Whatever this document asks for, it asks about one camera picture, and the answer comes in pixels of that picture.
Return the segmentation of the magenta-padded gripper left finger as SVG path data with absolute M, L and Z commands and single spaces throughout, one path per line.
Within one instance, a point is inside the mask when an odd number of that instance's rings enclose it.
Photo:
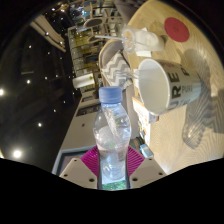
M 60 177 L 84 188 L 97 189 L 99 173 L 100 158 L 94 146 L 81 158 L 72 158 Z

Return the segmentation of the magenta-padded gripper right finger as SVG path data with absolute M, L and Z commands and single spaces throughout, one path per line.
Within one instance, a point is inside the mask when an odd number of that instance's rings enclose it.
M 143 187 L 166 176 L 154 158 L 145 158 L 132 147 L 128 147 L 126 169 L 131 189 Z

